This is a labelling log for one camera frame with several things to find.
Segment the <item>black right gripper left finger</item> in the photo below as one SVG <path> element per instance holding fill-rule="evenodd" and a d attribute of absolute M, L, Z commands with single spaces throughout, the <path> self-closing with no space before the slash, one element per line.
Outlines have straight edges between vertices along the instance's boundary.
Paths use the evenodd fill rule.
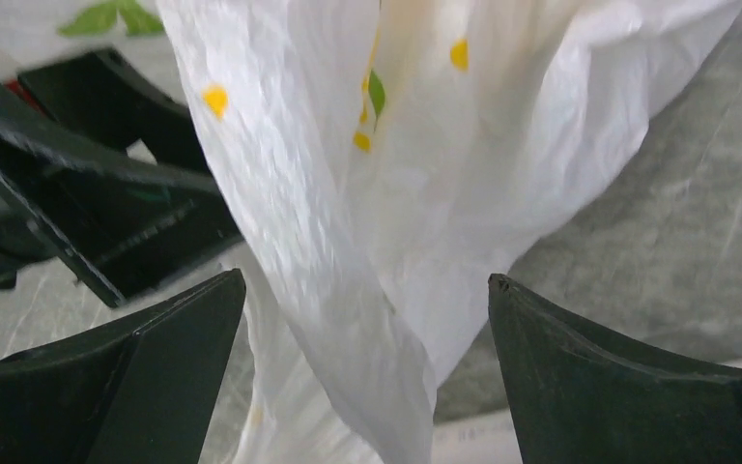
<path fill-rule="evenodd" d="M 231 270 L 0 361 L 0 463 L 195 463 L 241 321 Z"/>

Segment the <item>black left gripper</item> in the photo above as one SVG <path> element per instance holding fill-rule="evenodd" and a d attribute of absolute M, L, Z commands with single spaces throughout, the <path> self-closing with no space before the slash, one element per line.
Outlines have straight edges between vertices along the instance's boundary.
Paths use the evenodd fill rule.
<path fill-rule="evenodd" d="M 0 82 L 0 290 L 57 258 L 119 307 L 243 241 L 201 174 L 209 168 L 188 108 L 116 49 L 24 70 L 17 83 L 51 119 Z M 137 141 L 180 168 L 116 151 Z"/>

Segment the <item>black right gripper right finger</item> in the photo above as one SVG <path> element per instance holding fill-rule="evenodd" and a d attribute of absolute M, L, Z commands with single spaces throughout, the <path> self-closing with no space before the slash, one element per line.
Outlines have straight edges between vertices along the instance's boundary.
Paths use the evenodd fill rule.
<path fill-rule="evenodd" d="M 490 325 L 527 463 L 742 463 L 742 368 L 648 345 L 492 275 Z"/>

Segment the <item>white printed plastic bag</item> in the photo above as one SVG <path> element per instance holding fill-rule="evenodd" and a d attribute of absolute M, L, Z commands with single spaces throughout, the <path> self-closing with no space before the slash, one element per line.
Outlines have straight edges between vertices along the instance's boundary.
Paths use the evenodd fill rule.
<path fill-rule="evenodd" d="M 210 463 L 424 463 L 486 282 L 614 181 L 739 1 L 0 1 L 0 73 L 112 44 L 187 102 L 246 242 Z"/>

